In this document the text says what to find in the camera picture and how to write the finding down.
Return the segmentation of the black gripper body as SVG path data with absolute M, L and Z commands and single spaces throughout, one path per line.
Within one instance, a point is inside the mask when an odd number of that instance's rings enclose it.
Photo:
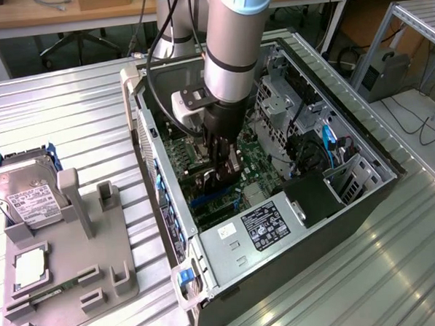
M 211 141 L 214 138 L 235 142 L 241 132 L 246 115 L 246 100 L 227 103 L 216 101 L 204 109 L 203 135 Z

